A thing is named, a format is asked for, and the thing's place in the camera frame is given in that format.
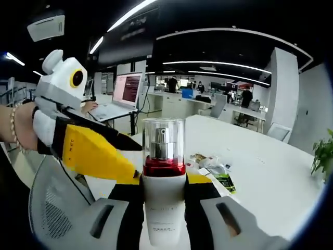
yellow eye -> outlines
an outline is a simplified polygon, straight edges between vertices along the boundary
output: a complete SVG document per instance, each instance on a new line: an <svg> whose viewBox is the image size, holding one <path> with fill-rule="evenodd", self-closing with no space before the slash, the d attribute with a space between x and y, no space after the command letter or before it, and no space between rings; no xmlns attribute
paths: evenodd
<svg viewBox="0 0 333 250"><path fill-rule="evenodd" d="M69 84L71 85L72 88L77 88L83 80L83 72L81 69L76 69L74 72L71 74L71 78L69 79Z"/></svg>

potted plant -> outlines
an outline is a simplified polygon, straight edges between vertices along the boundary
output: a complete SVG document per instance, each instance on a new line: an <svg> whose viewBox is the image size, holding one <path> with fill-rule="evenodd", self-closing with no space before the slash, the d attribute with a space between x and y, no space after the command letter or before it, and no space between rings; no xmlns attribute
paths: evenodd
<svg viewBox="0 0 333 250"><path fill-rule="evenodd" d="M314 159L311 174L316 173L326 182L333 170L333 131L327 129L330 138L328 141L321 139L313 144Z"/></svg>

ceiling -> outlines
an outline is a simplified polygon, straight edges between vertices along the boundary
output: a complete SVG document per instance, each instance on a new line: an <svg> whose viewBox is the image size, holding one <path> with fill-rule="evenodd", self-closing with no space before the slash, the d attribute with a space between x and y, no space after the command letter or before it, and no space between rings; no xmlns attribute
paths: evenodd
<svg viewBox="0 0 333 250"><path fill-rule="evenodd" d="M89 50L96 41L123 14L139 4L138 0L112 1L64 1L33 0L11 1L6 6L10 19L1 17L3 24L0 51L11 52L26 66L12 60L0 58L0 79L14 76L19 81L38 82L39 77L32 70L42 73L41 65L47 54L54 49L63 49L64 56L76 57L91 72ZM261 0L181 0L177 2L157 0L152 6L160 8L157 37L175 32L207 29L232 28L257 31L296 44L314 58L307 70L323 61L321 33L318 31L324 17L324 7L303 6L300 1ZM65 11L65 35L49 40L33 42L26 26L38 14L53 9ZM274 47L280 47L295 54L299 67L309 57L283 42L263 35L234 31L201 31L179 34L155 41L152 58L148 60L147 71L161 72L175 70L188 74L189 70L204 71L208 64L163 65L168 61L219 61L264 69L270 61ZM235 66L215 65L218 73L242 76L259 80L262 72Z"/></svg>

spray bottle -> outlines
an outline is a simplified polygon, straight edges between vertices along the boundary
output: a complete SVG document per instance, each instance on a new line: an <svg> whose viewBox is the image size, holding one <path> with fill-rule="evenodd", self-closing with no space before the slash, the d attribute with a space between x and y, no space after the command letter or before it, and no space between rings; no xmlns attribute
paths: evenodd
<svg viewBox="0 0 333 250"><path fill-rule="evenodd" d="M175 245L184 221L184 120L144 119L143 183L150 243Z"/></svg>

